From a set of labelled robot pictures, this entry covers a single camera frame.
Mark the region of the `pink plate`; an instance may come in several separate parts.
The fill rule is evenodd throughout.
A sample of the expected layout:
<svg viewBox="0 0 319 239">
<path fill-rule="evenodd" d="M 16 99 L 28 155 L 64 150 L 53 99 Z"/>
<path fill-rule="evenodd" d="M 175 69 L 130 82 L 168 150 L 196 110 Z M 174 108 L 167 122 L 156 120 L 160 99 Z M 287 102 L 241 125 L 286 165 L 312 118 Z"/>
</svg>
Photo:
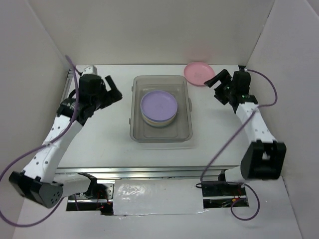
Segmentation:
<svg viewBox="0 0 319 239">
<path fill-rule="evenodd" d="M 197 87 L 204 87 L 205 82 L 215 77 L 215 72 L 211 66 L 204 62 L 191 62 L 184 68 L 186 80 Z"/>
</svg>

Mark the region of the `purple plate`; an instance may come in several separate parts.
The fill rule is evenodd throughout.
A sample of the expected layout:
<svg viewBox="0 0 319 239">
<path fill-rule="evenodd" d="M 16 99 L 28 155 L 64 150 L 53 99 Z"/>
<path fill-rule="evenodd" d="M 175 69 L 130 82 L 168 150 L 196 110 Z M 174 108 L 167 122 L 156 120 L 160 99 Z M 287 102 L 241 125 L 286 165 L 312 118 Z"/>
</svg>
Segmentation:
<svg viewBox="0 0 319 239">
<path fill-rule="evenodd" d="M 153 121 L 153 122 L 158 122 L 158 123 L 164 123 L 164 122 L 169 122 L 169 121 L 172 121 L 175 117 L 176 117 L 176 115 L 177 115 L 177 113 L 175 113 L 172 117 L 170 117 L 170 118 L 168 118 L 168 119 L 152 119 L 152 118 L 150 118 L 150 117 L 148 117 L 146 114 L 144 114 L 143 112 L 141 113 L 142 114 L 142 116 L 144 117 L 144 118 L 146 118 L 147 120 L 149 120 L 149 121 Z"/>
<path fill-rule="evenodd" d="M 140 102 L 141 111 L 147 116 L 164 120 L 172 117 L 178 109 L 175 97 L 161 90 L 154 90 L 146 93 Z"/>
</svg>

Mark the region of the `orange plate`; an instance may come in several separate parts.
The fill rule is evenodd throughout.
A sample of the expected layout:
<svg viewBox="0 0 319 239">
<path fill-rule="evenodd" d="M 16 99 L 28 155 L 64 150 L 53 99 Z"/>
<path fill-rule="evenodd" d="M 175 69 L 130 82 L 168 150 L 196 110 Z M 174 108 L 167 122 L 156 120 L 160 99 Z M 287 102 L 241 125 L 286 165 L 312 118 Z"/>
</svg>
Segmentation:
<svg viewBox="0 0 319 239">
<path fill-rule="evenodd" d="M 145 123 L 147 123 L 148 125 L 170 125 L 173 123 L 173 121 L 169 121 L 169 122 L 162 122 L 162 123 L 158 123 L 158 122 L 153 122 L 153 121 L 145 121 Z"/>
</svg>

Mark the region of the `blue plate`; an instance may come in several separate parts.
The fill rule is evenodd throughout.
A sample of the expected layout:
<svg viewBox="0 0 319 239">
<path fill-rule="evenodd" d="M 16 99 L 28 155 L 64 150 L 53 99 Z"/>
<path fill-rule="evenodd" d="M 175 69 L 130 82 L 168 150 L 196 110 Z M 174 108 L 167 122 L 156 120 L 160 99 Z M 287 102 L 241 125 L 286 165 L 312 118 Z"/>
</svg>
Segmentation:
<svg viewBox="0 0 319 239">
<path fill-rule="evenodd" d="M 169 120 L 172 120 L 173 118 L 175 118 L 177 115 L 177 112 L 172 116 L 172 117 L 169 117 L 168 119 L 153 119 L 149 116 L 147 116 L 146 114 L 144 114 L 144 112 L 142 111 L 142 116 L 147 118 L 148 120 L 151 120 L 151 121 L 154 121 L 154 122 L 164 122 L 164 121 L 169 121 Z"/>
</svg>

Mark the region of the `cream plate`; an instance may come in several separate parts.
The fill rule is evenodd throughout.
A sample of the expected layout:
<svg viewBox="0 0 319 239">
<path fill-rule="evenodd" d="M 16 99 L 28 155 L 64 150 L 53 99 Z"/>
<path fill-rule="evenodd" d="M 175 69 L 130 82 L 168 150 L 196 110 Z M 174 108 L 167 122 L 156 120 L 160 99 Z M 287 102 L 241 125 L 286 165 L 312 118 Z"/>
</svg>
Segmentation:
<svg viewBox="0 0 319 239">
<path fill-rule="evenodd" d="M 149 125 L 165 126 L 165 125 L 169 125 L 172 122 L 174 122 L 175 118 L 171 118 L 170 120 L 164 120 L 164 121 L 153 121 L 153 120 L 150 120 L 148 118 L 143 118 L 143 120 Z"/>
</svg>

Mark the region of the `white watermelon pattern plate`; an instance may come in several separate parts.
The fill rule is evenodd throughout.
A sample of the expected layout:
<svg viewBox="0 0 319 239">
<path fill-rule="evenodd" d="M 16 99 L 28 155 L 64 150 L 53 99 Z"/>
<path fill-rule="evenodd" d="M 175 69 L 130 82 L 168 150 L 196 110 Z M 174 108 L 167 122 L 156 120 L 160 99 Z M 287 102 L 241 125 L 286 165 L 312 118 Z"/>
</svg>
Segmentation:
<svg viewBox="0 0 319 239">
<path fill-rule="evenodd" d="M 150 128 L 155 128 L 155 129 L 164 129 L 169 127 L 169 125 L 149 125 Z"/>
</svg>

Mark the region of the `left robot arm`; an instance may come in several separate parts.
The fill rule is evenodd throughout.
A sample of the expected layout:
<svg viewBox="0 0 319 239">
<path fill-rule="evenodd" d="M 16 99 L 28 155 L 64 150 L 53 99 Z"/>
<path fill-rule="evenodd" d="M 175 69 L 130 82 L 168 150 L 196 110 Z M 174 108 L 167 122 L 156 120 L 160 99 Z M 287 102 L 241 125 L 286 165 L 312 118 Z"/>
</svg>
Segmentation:
<svg viewBox="0 0 319 239">
<path fill-rule="evenodd" d="M 122 99 L 111 76 L 82 74 L 78 90 L 73 90 L 57 110 L 44 148 L 21 172 L 12 172 L 9 181 L 23 197 L 48 209 L 63 197 L 81 193 L 88 199 L 98 194 L 96 177 L 88 173 L 56 174 L 56 169 L 73 138 L 94 112 Z"/>
</svg>

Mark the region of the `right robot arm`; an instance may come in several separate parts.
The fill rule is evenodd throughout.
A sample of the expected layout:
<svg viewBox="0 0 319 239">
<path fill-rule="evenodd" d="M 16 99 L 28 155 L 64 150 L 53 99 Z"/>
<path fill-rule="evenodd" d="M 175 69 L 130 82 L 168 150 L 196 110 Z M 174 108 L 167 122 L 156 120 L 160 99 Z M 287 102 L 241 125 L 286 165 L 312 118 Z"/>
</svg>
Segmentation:
<svg viewBox="0 0 319 239">
<path fill-rule="evenodd" d="M 270 84 L 275 97 L 272 103 L 260 104 L 257 98 L 250 94 L 251 73 L 263 77 Z M 272 135 L 260 112 L 262 108 L 272 107 L 278 101 L 273 82 L 256 70 L 240 68 L 233 75 L 224 69 L 204 84 L 211 88 L 216 83 L 219 85 L 214 89 L 214 97 L 223 105 L 229 104 L 232 107 L 241 126 L 205 167 L 200 176 L 201 186 L 217 184 L 218 192 L 228 195 L 234 190 L 234 184 L 243 185 L 254 180 L 277 180 L 282 172 L 287 147 Z M 246 134 L 249 145 L 239 166 L 222 171 L 217 181 L 204 180 L 213 162 L 241 132 Z"/>
</svg>

